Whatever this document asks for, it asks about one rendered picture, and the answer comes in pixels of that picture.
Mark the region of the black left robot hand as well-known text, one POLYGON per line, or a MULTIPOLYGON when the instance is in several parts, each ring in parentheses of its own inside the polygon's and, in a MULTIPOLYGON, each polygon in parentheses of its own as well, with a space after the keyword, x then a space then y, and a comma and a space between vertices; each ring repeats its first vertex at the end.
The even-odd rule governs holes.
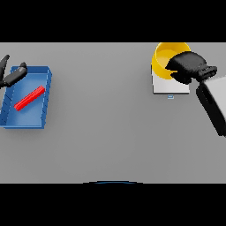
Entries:
POLYGON ((15 85, 17 82, 22 80, 27 75, 26 63, 23 62, 20 64, 17 70, 15 70, 14 72, 5 77, 4 76, 5 68, 9 58, 10 56, 6 55, 0 60, 0 89, 2 87, 11 87, 15 85))

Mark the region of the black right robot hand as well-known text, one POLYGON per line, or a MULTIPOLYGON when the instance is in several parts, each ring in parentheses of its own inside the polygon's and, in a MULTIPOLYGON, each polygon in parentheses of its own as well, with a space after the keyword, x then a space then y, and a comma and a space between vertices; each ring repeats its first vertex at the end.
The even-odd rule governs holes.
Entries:
POLYGON ((170 76, 173 79, 186 85, 189 85, 192 79, 202 82, 217 73, 216 66, 209 66, 201 55, 191 51, 185 51, 173 56, 168 61, 165 69, 172 71, 170 76))

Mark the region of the yellow bowl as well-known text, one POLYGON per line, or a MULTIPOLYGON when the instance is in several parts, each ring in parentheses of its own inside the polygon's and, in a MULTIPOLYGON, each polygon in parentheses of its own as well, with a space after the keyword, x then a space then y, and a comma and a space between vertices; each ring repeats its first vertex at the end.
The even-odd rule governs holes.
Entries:
POLYGON ((152 71, 161 79, 172 79, 173 71, 166 69, 169 60, 177 54, 190 50, 186 42, 160 42, 152 56, 152 71))

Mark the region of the red beaker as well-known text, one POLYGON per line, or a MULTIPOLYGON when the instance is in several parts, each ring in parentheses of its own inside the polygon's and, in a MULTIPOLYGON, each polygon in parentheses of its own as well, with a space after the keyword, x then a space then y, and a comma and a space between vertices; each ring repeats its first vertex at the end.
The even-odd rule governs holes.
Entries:
POLYGON ((33 100, 37 99, 39 96, 45 93, 45 87, 39 86, 34 91, 26 95, 24 98, 22 98, 19 102, 14 104, 14 109, 17 111, 22 110, 25 108, 25 106, 29 103, 31 103, 33 100))

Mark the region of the pale square measuring scale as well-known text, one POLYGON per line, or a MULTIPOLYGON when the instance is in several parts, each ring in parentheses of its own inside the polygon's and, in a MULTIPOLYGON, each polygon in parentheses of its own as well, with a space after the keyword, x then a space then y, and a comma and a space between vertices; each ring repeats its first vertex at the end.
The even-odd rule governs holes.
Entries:
POLYGON ((150 69, 152 77, 152 88, 154 95, 166 95, 169 100, 173 100, 176 95, 184 95, 190 93, 188 85, 181 84, 174 79, 163 79, 154 73, 153 69, 150 69))

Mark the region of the blue tray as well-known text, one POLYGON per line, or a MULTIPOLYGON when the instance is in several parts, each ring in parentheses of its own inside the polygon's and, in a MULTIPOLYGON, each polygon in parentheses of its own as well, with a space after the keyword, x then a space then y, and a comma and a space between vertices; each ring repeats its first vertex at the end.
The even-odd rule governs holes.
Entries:
POLYGON ((28 66, 27 75, 5 88, 0 127, 43 129, 46 124, 52 73, 48 66, 28 66))

